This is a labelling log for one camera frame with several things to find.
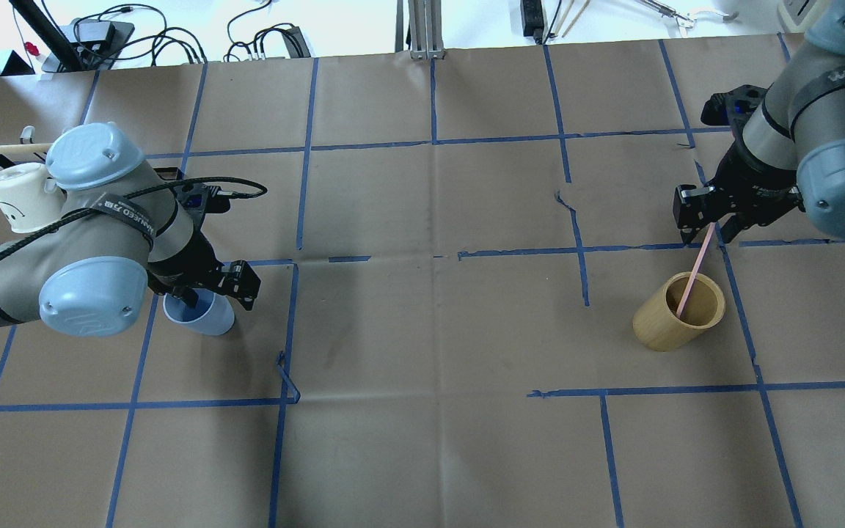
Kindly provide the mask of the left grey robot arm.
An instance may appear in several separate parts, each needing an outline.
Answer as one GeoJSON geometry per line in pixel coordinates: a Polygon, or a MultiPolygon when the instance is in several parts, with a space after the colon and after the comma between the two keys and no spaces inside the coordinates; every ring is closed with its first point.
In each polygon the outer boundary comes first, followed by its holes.
{"type": "Polygon", "coordinates": [[[0,170],[0,205],[19,240],[0,243],[0,328],[40,320],[77,337],[127,331],[145,294],[174,300],[175,321],[219,335],[209,318],[234,298],[254,307],[260,277],[219,260],[202,222],[267,193],[238,177],[165,180],[113,122],[68,129],[43,163],[0,170]]]}

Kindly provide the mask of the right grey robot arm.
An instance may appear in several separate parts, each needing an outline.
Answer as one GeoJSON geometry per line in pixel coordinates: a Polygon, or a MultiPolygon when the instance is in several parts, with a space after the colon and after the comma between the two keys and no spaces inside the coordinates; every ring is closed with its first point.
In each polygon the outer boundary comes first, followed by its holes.
{"type": "Polygon", "coordinates": [[[826,7],[770,87],[713,94],[700,119],[734,140],[707,184],[674,191],[683,243],[719,220],[730,243],[792,210],[845,240],[845,1],[826,7]]]}

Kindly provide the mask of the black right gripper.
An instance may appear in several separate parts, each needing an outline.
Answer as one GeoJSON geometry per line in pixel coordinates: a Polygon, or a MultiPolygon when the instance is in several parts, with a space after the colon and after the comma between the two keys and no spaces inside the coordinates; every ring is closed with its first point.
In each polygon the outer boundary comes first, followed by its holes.
{"type": "Polygon", "coordinates": [[[683,244],[690,244],[703,228],[733,213],[720,228],[720,240],[729,244],[755,224],[771,224],[789,211],[804,210],[796,190],[796,172],[775,167],[751,153],[747,125],[758,114],[766,119],[762,105],[766,88],[740,86],[713,94],[703,104],[700,122],[730,127],[734,141],[717,171],[704,187],[684,184],[673,194],[673,217],[683,244]]]}

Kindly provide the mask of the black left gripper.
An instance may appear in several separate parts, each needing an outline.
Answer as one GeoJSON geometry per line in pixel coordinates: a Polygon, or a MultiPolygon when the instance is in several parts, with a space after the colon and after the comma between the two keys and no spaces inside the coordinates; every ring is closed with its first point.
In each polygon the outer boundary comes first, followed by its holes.
{"type": "Polygon", "coordinates": [[[234,298],[245,311],[254,309],[261,279],[248,261],[222,264],[213,246],[202,234],[209,213],[227,213],[230,200],[218,185],[181,183],[163,190],[175,200],[172,215],[158,231],[155,250],[147,262],[148,287],[155,294],[167,294],[167,304],[197,308],[200,287],[234,298]]]}

